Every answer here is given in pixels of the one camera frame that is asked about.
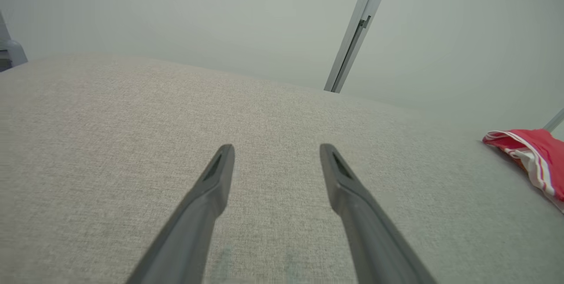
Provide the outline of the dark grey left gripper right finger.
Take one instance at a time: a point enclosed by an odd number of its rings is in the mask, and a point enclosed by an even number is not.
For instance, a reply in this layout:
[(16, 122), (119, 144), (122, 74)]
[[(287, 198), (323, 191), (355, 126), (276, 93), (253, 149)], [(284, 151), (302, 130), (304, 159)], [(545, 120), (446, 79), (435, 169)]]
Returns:
[(361, 284), (435, 284), (419, 259), (339, 151), (319, 147), (331, 208), (340, 216)]

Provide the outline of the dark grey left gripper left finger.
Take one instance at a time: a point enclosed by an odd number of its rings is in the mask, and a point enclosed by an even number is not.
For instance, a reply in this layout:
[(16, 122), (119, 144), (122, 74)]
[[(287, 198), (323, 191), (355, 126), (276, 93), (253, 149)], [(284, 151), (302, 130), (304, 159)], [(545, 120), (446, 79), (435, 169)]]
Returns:
[(222, 145), (153, 240), (129, 284), (200, 284), (214, 224), (227, 206), (234, 146)]

